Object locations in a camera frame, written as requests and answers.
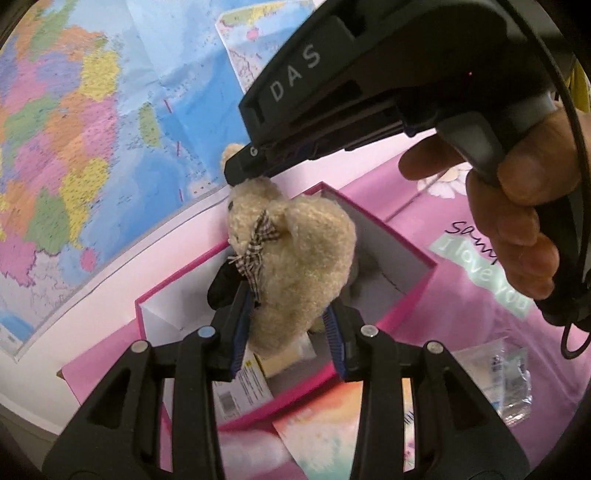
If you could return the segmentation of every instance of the black cable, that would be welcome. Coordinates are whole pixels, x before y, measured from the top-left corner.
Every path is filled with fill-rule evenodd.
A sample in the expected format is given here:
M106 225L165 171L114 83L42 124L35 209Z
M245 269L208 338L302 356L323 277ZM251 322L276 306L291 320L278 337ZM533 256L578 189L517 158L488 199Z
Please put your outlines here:
M507 12L513 22L519 27L521 32L525 35L529 44L534 48L538 58L544 65L546 71L552 78L556 87L557 94L562 98L564 110L566 111L569 119L570 129L573 133L574 145L577 150L577 160L579 162L579 170L581 173L581 194L583 196L583 226L581 235L581 250L579 252L579 259L577 261L577 276L579 282L581 282L580 288L577 292L573 292L573 296L577 296L584 291L588 290L587 281L591 278L585 277L585 263L587 261L587 252L589 250L589 241L591 239L591 168L589 167L589 161L587 159L587 148L585 146L585 140L581 124L579 122L579 116L574 106L572 97L570 96L569 89L566 86L566 81L562 77L562 72L558 67L556 61L552 57L548 47L544 41L535 33L529 23L523 16L515 9L513 4L509 0L496 0L498 4ZM591 343L591 334L585 341L585 343L576 351L570 352L567 347L567 341L569 338L570 328L573 325L571 318L568 319L564 327L563 338L561 341L560 350L562 355L567 359L573 359L579 356Z

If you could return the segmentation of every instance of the teddy bear ear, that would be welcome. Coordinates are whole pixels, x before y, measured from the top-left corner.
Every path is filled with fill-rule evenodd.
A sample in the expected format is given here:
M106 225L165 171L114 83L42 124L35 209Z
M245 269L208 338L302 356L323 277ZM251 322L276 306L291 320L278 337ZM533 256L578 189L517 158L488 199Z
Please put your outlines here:
M222 160L220 162L221 167L222 167L222 172L226 168L226 163L228 162L228 160L230 160L230 158L232 156L234 156L235 154L240 152L240 150L242 150L243 148L244 148L244 145L240 145L238 143L231 143L224 149L224 151L222 153Z

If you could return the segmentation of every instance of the black plush item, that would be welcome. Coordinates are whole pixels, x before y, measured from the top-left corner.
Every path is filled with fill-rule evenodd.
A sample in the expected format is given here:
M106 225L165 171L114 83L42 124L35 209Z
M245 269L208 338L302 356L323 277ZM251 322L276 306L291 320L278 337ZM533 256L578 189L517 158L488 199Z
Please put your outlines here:
M240 282L245 280L246 277L238 271L236 264L230 263L228 258L217 271L207 291L207 303L211 309L219 310L231 305Z

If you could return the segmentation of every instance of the pink box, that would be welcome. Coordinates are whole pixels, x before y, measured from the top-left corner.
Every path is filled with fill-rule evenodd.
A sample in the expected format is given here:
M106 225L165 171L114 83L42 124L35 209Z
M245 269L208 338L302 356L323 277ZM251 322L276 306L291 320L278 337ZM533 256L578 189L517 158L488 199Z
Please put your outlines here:
M433 275L436 263L374 215L325 183L304 192L337 201L358 232L360 275L353 306L366 323L393 333L413 310ZM142 295L135 302L141 336L154 346L179 341L213 319L207 290L231 248L222 242ZM326 338L313 336L316 358L301 362L268 380L273 399L235 420L221 431L242 430L266 423L295 403L338 381ZM164 403L172 408L172 383Z

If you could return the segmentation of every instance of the finger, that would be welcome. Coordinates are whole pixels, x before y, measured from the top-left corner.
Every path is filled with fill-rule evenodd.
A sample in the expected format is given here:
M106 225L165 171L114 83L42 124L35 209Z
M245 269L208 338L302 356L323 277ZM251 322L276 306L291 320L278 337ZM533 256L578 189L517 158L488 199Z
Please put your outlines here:
M489 238L515 245L534 245L540 221L532 207L512 203L505 193L484 183L474 172L466 178L466 191L476 228Z
M547 299L554 290L552 278L535 278L515 272L507 272L506 276L516 291L534 300Z
M591 117L579 112L583 132ZM586 145L591 145L589 134ZM572 192L580 181L573 134L564 109L534 126L498 168L507 197L519 205L534 206Z
M465 160L438 135L425 138L407 150L398 163L407 180L421 180L446 171Z
M543 233L530 247L514 245L491 238L491 245L505 272L523 277L551 278L558 270L556 246Z

